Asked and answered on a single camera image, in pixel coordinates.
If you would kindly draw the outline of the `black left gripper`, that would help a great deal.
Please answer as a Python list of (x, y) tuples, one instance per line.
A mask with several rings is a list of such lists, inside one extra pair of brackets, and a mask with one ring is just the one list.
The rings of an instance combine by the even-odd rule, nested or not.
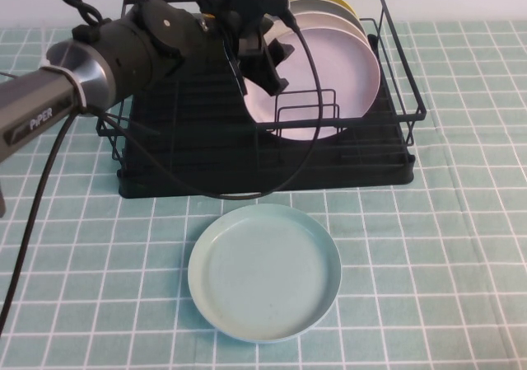
[[(257, 0), (198, 0), (198, 6), (201, 13), (215, 18), (217, 26), (223, 30), (236, 53), (240, 51), (242, 41), (260, 43), (266, 12)], [(294, 51), (291, 44), (273, 40), (268, 44), (269, 54), (240, 61), (242, 76), (268, 95), (277, 96), (288, 87), (289, 81), (278, 75), (275, 64), (285, 61)]]

